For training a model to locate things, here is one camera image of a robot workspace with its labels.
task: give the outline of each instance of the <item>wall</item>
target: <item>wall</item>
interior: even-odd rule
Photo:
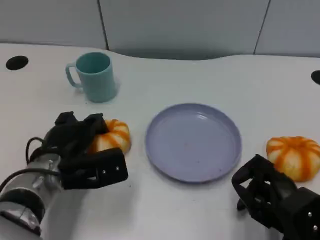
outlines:
[[[320,57],[319,10],[319,0],[271,0],[255,53]]]
[[[1,0],[0,42],[106,47],[95,0]]]
[[[268,0],[101,0],[110,50],[153,58],[253,54]]]
[[[0,42],[148,58],[319,57],[319,7],[318,0],[2,0]]]

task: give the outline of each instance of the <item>mug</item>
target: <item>mug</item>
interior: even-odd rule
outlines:
[[[74,67],[81,83],[75,83],[70,68]],[[89,52],[65,67],[66,77],[75,88],[83,88],[88,100],[106,102],[117,94],[111,59],[102,52]]]

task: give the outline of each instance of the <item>small orange pumpkin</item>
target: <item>small orange pumpkin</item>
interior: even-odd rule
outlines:
[[[320,169],[320,146],[303,136],[273,137],[266,153],[275,169],[296,182],[312,179]]]
[[[96,153],[106,149],[119,147],[125,154],[131,146],[128,125],[118,119],[105,120],[109,132],[95,136],[89,153]]]

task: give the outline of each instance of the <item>metallic robot arm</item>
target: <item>metallic robot arm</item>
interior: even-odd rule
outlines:
[[[32,138],[26,148],[26,169],[11,174],[0,185],[0,216],[37,234],[54,196],[62,190],[97,189],[128,178],[120,148],[89,154],[97,134],[108,128],[102,113],[78,121],[63,112],[44,139]],[[29,158],[32,140],[41,141]]]
[[[242,186],[250,180],[247,187]],[[284,234],[284,240],[318,240],[320,233],[320,196],[295,183],[274,165],[256,155],[232,177],[240,200],[237,210]]]

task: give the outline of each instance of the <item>table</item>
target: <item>table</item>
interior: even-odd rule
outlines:
[[[120,82],[117,97],[105,104],[88,102],[65,76],[65,65],[90,51],[111,57]],[[25,167],[27,140],[43,137],[61,112],[74,111],[78,119],[103,113],[126,122],[132,135],[126,155],[128,180],[60,194],[42,224],[44,240],[280,239],[275,230],[237,213],[231,176],[255,154],[266,156],[266,142],[273,136],[306,136],[320,142],[320,86],[310,78],[320,69],[320,59],[260,55],[144,59],[86,47],[23,44],[0,44],[0,53],[0,181]],[[6,61],[17,55],[27,56],[28,65],[7,70]],[[242,158],[224,178],[183,184],[149,163],[146,128],[158,112],[179,103],[216,107],[238,126]],[[320,193],[319,182],[320,174],[304,186]],[[1,229],[0,239],[21,239],[19,231],[10,235]]]

